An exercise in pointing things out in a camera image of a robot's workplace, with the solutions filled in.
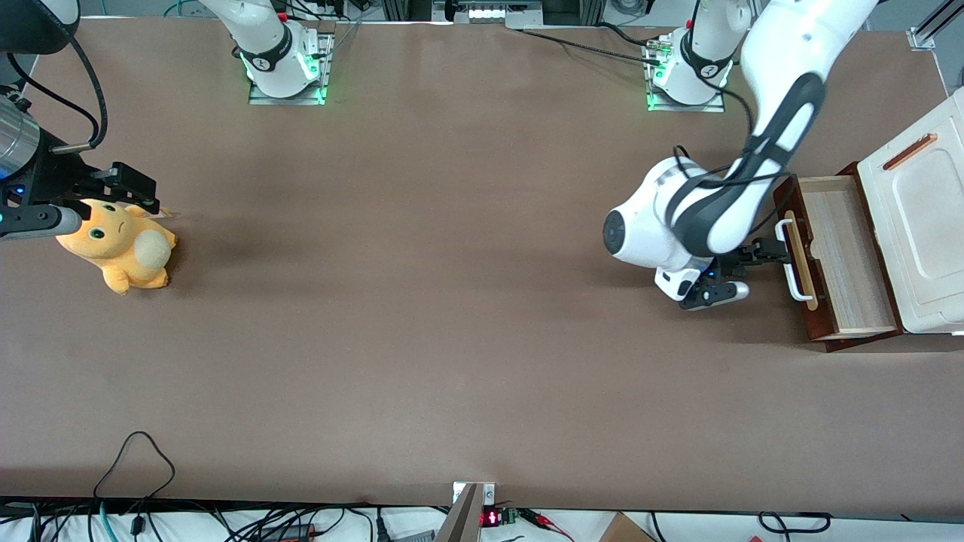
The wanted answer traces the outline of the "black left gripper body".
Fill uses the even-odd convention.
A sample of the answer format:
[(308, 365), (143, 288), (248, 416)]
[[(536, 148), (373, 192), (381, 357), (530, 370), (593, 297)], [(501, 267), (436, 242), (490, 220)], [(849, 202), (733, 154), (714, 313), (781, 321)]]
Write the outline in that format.
[(756, 257), (752, 249), (734, 249), (714, 257), (712, 264), (706, 269), (706, 277), (714, 282), (743, 280), (748, 275), (747, 269), (755, 264)]

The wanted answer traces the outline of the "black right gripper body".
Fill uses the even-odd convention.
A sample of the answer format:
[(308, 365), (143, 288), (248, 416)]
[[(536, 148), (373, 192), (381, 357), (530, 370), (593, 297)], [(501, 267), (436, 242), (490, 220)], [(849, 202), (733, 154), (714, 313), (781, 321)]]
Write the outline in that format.
[(56, 136), (39, 131), (37, 150), (13, 174), (2, 178), (2, 205), (56, 205), (56, 199), (75, 194), (99, 194), (90, 178), (94, 169), (79, 154), (52, 154), (51, 145), (62, 144)]

